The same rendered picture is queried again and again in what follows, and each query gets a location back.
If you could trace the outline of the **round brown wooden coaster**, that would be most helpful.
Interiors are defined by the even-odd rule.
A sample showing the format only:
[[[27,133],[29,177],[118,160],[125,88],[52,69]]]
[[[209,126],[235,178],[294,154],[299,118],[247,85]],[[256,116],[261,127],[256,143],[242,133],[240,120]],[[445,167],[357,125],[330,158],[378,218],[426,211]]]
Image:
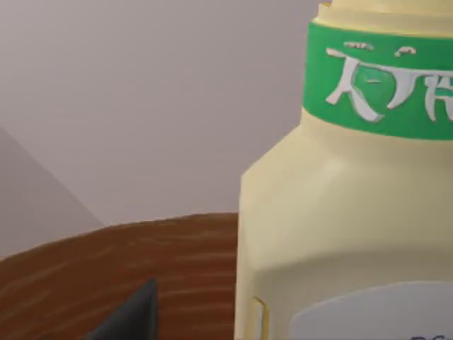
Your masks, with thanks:
[[[233,340],[236,213],[133,222],[0,259],[0,340],[88,340],[150,281],[156,340]]]

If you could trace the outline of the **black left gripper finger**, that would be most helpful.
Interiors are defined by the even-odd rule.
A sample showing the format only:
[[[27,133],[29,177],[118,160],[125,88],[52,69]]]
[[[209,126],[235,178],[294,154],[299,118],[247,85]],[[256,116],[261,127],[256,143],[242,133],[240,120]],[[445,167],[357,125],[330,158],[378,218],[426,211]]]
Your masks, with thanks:
[[[148,280],[84,340],[159,340],[158,285]]]

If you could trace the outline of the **pale yellow bottle green label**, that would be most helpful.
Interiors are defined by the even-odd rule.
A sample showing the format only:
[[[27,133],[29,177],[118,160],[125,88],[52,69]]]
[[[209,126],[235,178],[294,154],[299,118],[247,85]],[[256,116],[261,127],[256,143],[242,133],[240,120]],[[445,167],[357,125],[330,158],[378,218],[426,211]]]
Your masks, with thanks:
[[[453,340],[453,0],[331,0],[241,179],[234,340]]]

